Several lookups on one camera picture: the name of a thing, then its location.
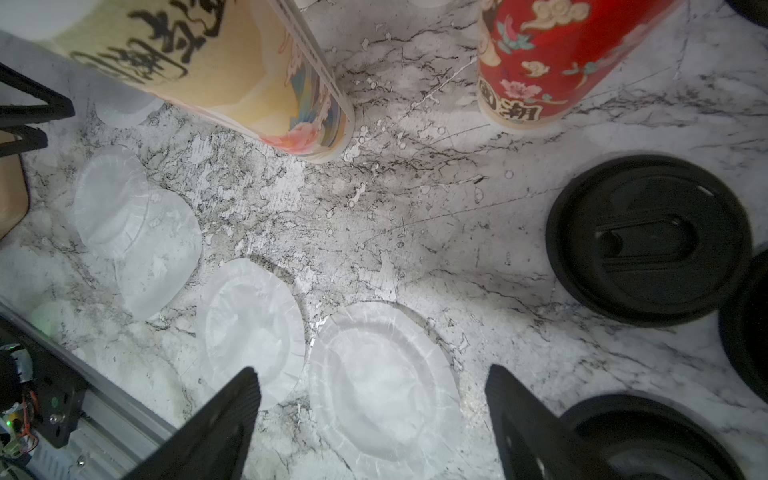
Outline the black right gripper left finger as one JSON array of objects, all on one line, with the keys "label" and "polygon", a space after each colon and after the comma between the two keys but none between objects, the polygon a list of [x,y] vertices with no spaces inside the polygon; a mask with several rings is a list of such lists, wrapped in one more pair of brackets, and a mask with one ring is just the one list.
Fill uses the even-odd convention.
[{"label": "black right gripper left finger", "polygon": [[128,479],[240,479],[261,403],[258,375],[242,369]]}]

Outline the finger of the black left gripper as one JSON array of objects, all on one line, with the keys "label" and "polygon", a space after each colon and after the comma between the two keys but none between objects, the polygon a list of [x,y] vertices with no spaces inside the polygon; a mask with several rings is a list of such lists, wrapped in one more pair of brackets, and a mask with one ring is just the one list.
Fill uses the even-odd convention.
[{"label": "finger of the black left gripper", "polygon": [[47,123],[75,115],[70,99],[4,64],[1,65],[1,83],[43,101],[40,105],[2,105],[2,127]]},{"label": "finger of the black left gripper", "polygon": [[1,128],[1,157],[41,150],[47,146],[47,135],[40,129],[26,125]]}]

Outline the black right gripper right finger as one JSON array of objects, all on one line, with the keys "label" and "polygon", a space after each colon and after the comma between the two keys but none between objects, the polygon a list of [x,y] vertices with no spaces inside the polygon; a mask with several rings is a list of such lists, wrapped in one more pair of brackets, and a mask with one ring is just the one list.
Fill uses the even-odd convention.
[{"label": "black right gripper right finger", "polygon": [[505,478],[618,477],[505,367],[490,366],[485,395]]}]

